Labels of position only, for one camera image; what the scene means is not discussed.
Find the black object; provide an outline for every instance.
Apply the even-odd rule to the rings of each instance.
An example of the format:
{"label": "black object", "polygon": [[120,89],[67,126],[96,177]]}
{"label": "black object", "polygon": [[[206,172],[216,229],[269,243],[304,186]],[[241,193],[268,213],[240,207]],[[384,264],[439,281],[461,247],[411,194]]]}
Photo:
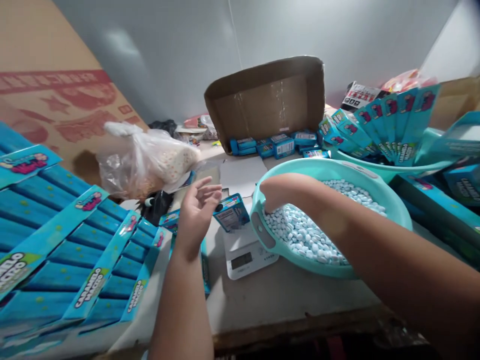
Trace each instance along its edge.
{"label": "black object", "polygon": [[172,119],[169,119],[167,121],[154,121],[151,124],[148,125],[151,129],[160,129],[160,130],[165,130],[170,134],[172,138],[174,137],[175,130],[177,129],[177,123],[173,121]]}
{"label": "black object", "polygon": [[140,214],[157,227],[159,226],[160,218],[168,213],[170,205],[174,201],[174,194],[168,194],[160,190],[149,194],[148,198],[153,198],[153,204],[150,207],[142,205]]}

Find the cardboard box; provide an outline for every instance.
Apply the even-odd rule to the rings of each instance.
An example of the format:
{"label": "cardboard box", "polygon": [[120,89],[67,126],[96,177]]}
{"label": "cardboard box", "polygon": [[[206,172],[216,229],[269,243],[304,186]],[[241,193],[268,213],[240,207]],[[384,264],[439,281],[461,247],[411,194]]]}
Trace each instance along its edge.
{"label": "cardboard box", "polygon": [[101,185],[95,154],[107,121],[148,126],[49,0],[0,3],[0,121]]}
{"label": "cardboard box", "polygon": [[303,129],[317,131],[324,116],[324,63],[296,56],[251,67],[212,82],[206,108],[223,149],[230,139],[265,139]]}

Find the open cardboard box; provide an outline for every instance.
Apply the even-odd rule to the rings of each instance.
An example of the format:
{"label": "open cardboard box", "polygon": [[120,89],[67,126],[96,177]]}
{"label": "open cardboard box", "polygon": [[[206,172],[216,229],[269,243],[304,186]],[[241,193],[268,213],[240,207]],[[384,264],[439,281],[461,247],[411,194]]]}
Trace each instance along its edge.
{"label": "open cardboard box", "polygon": [[230,139],[316,131],[325,109],[324,63],[296,56],[251,67],[215,80],[204,97],[227,154]]}

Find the plastic bowl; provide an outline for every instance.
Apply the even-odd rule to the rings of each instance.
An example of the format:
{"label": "plastic bowl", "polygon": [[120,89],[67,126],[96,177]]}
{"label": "plastic bowl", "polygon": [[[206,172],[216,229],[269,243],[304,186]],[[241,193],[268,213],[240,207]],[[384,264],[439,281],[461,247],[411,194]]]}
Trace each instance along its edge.
{"label": "plastic bowl", "polygon": [[291,160],[275,166],[268,171],[257,183],[253,192],[250,223],[265,249],[279,254],[295,265],[316,274],[341,279],[357,279],[350,265],[322,264],[292,252],[287,243],[278,239],[268,228],[262,214],[264,194],[260,191],[260,184],[265,179],[284,173],[299,173],[309,175],[320,181],[345,179],[370,193],[374,201],[386,208],[387,217],[397,224],[412,230],[412,219],[399,196],[375,173],[347,161],[302,158]]}
{"label": "plastic bowl", "polygon": [[348,161],[354,164],[358,164],[361,167],[367,168],[374,173],[380,175],[380,177],[388,184],[397,174],[413,173],[421,174],[433,170],[440,170],[451,165],[452,161],[441,160],[438,157],[434,157],[428,154],[428,149],[432,143],[441,136],[432,128],[427,128],[423,133],[423,139],[421,141],[421,148],[416,157],[415,163],[418,166],[388,166],[379,165],[368,161],[363,161],[355,157],[349,156],[341,151],[338,151],[335,147],[323,142],[323,147],[326,150],[331,151],[331,158],[335,160]]}

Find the cartoon logo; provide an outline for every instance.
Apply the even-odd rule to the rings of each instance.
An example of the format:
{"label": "cartoon logo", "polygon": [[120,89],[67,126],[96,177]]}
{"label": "cartoon logo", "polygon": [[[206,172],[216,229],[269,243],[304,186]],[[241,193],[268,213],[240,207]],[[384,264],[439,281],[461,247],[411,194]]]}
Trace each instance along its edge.
{"label": "cartoon logo", "polygon": [[375,112],[375,116],[373,117],[374,119],[378,119],[383,115],[382,107],[380,105],[372,105],[371,109]]}
{"label": "cartoon logo", "polygon": [[27,155],[19,159],[12,159],[10,157],[2,159],[0,167],[9,169],[12,173],[16,174],[30,174],[36,169],[47,166],[48,156],[38,152],[35,154]]}
{"label": "cartoon logo", "polygon": [[160,231],[160,237],[158,238],[157,241],[153,244],[154,247],[159,248],[162,246],[162,243],[164,242],[164,232]]}
{"label": "cartoon logo", "polygon": [[388,112],[386,113],[387,116],[397,113],[398,105],[396,100],[388,99],[385,103],[388,106]]}
{"label": "cartoon logo", "polygon": [[353,135],[358,131],[358,128],[353,124],[345,125],[345,129],[350,130],[350,135]]}
{"label": "cartoon logo", "polygon": [[340,136],[334,136],[331,138],[332,141],[336,142],[337,145],[340,145],[344,140]]}
{"label": "cartoon logo", "polygon": [[415,102],[415,96],[412,95],[405,95],[405,109],[400,110],[400,113],[409,113],[412,111],[412,108],[414,107],[414,102]]}
{"label": "cartoon logo", "polygon": [[421,107],[416,109],[415,112],[427,111],[432,108],[435,101],[435,94],[431,91],[425,91],[421,99]]}
{"label": "cartoon logo", "polygon": [[363,118],[363,120],[365,120],[364,124],[372,121],[372,117],[367,111],[360,111],[358,115],[360,115]]}
{"label": "cartoon logo", "polygon": [[130,218],[130,222],[123,227],[123,232],[124,233],[132,232],[135,228],[136,223],[137,223],[137,217],[135,215],[132,215]]}
{"label": "cartoon logo", "polygon": [[418,185],[416,185],[417,188],[422,189],[422,190],[432,190],[434,187],[430,185],[428,182],[422,180],[421,178],[416,178],[414,176],[409,176],[410,179],[415,180]]}
{"label": "cartoon logo", "polygon": [[75,207],[83,211],[92,211],[101,202],[102,202],[102,193],[96,191],[85,200],[78,200]]}

